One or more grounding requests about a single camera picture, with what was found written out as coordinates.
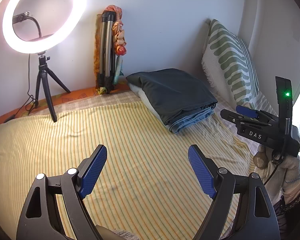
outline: black cable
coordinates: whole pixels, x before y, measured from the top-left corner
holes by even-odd
[[[273,174],[275,173],[275,171],[277,170],[279,164],[276,165],[276,167],[274,168],[274,170],[272,171],[271,175],[269,176],[269,178],[266,180],[266,182],[263,184],[264,186],[268,183],[268,181],[271,179],[271,177],[273,176]]]
[[[24,16],[24,18],[27,19],[27,20],[31,20],[31,21],[33,21],[33,22],[35,23],[35,25],[37,26],[37,29],[38,29],[38,35],[39,35],[39,38],[41,38],[41,37],[42,37],[42,34],[41,34],[41,29],[40,29],[40,26],[39,26],[38,21],[37,21],[35,18],[30,17],[30,16]],[[33,110],[34,105],[35,105],[35,103],[36,103],[37,100],[34,98],[33,95],[30,95],[30,94],[29,94],[29,91],[30,91],[30,54],[29,54],[29,57],[28,57],[28,92],[27,92],[27,95],[28,95],[29,97],[28,97],[27,101],[26,101],[26,102],[18,109],[18,111],[17,111],[15,114],[13,114],[12,116],[10,116],[8,119],[6,119],[6,120],[4,121],[4,123],[6,123],[6,122],[8,122],[8,121],[10,121],[10,120],[12,120],[12,119],[14,119],[14,118],[16,117],[16,115],[19,113],[19,111],[20,111],[24,106],[26,106],[26,111],[28,111],[28,115],[31,113],[31,111]],[[31,103],[32,103],[32,106],[31,106],[31,108],[28,110],[28,109],[27,109],[27,106],[28,106],[29,104],[31,104]]]
[[[274,168],[274,170],[272,171],[271,175],[269,176],[269,178],[266,180],[266,182],[263,184],[264,186],[268,183],[268,181],[271,179],[271,177],[274,175],[275,171],[277,170],[278,166],[283,163],[284,161],[284,152],[286,151],[287,148],[287,143],[288,143],[288,136],[285,135],[284,136],[284,141],[283,141],[283,147],[282,147],[282,151],[280,154],[279,159],[275,159],[274,157],[272,158],[272,162],[274,164],[276,164],[276,167]]]
[[[41,29],[40,29],[38,21],[35,18],[31,17],[31,16],[25,16],[25,19],[31,20],[35,23],[35,25],[37,26],[37,29],[38,29],[39,38],[41,38],[42,37]]]
[[[26,100],[26,102],[18,109],[18,111],[15,113],[15,114],[13,114],[12,116],[10,116],[8,119],[6,119],[5,121],[4,121],[4,123],[6,123],[6,122],[8,122],[8,121],[10,121],[10,120],[12,120],[12,119],[14,119],[15,117],[16,117],[16,115],[20,112],[20,110],[24,107],[24,106],[26,106],[26,111],[28,111],[28,115],[31,113],[31,111],[33,110],[33,106],[35,105],[35,103],[36,103],[36,99],[34,98],[34,96],[33,95],[30,95],[29,94],[29,92],[30,92],[30,54],[29,54],[29,57],[28,57],[28,91],[27,91],[27,95],[29,96],[28,97],[28,99]],[[29,106],[29,104],[32,104],[31,105],[31,108],[28,110],[27,109],[27,106]]]

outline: tripod leg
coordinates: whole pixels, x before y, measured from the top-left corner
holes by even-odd
[[[43,71],[40,73],[40,76],[42,79],[43,90],[44,90],[44,94],[46,96],[46,100],[47,100],[47,104],[48,104],[48,108],[49,108],[52,120],[54,122],[56,122],[58,119],[57,119],[57,115],[56,115],[56,112],[54,111],[54,107],[52,104],[49,83],[48,83],[48,73],[46,71]]]
[[[51,69],[47,68],[47,73],[59,84],[60,87],[62,87],[67,93],[70,93],[71,91],[61,82],[60,79],[56,76],[55,73],[52,72]]]
[[[41,83],[41,77],[40,77],[40,72],[37,75],[37,85],[35,87],[35,102],[34,102],[34,107],[38,108],[39,102],[39,89],[40,89],[40,83]]]

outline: orange bedsheet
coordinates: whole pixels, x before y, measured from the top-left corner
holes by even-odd
[[[127,90],[130,90],[128,85],[125,84],[125,83],[124,84],[122,83],[122,84],[117,84],[115,86],[115,89],[112,90],[110,93],[111,94],[112,93],[118,93],[118,92],[127,91]],[[52,97],[52,102],[53,102],[53,105],[56,106],[56,105],[60,105],[60,104],[66,103],[66,102],[70,102],[70,101],[74,101],[74,100],[82,99],[82,98],[88,98],[88,97],[92,97],[92,96],[98,96],[98,93],[97,93],[95,87],[72,91],[69,94],[63,93],[63,94],[53,96]],[[39,100],[38,108],[34,108],[31,112],[35,113],[37,111],[41,111],[41,110],[46,109],[46,108],[48,108],[46,99],[41,99],[41,100]],[[0,116],[0,124],[2,124],[8,117],[10,117],[14,113],[16,113],[18,111],[18,109],[19,108],[15,109],[15,110],[12,110],[9,113],[6,113],[6,114]],[[26,107],[24,106],[19,111],[16,118],[24,117],[24,116],[27,116],[27,115],[28,115],[28,112],[26,110]]]

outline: white wall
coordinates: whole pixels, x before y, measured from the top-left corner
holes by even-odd
[[[14,15],[30,12],[40,24],[42,36],[55,33],[68,19],[72,10],[72,0],[20,0]],[[32,21],[13,25],[15,33],[23,40],[38,37],[37,27]]]
[[[294,0],[245,5],[239,35],[250,43],[260,90],[278,112],[275,76],[291,80],[294,100],[300,93],[300,9]]]
[[[11,49],[2,35],[2,16],[8,0],[0,4],[0,115],[23,104],[27,91],[27,55]],[[46,0],[34,17],[47,16],[53,9]],[[87,9],[69,37],[47,51],[49,67],[69,89],[95,85],[93,74],[96,14],[115,4],[123,9],[127,54],[124,74],[177,67],[202,75],[204,21],[216,18],[238,33],[244,0],[88,0]],[[31,57],[31,93],[37,75],[37,56]],[[52,95],[63,90],[50,81]]]

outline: yellow striped sheet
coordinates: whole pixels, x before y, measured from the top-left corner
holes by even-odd
[[[187,150],[197,144],[218,166],[248,175],[252,154],[212,115],[172,134],[142,102],[100,106],[50,116],[31,116],[0,125],[0,225],[15,239],[19,215],[35,176],[63,174],[91,155],[98,144],[108,159],[84,203],[92,220],[124,229],[142,240],[192,239],[207,213],[205,195],[189,164]],[[234,218],[234,196],[227,228]],[[74,238],[62,198],[60,213]]]

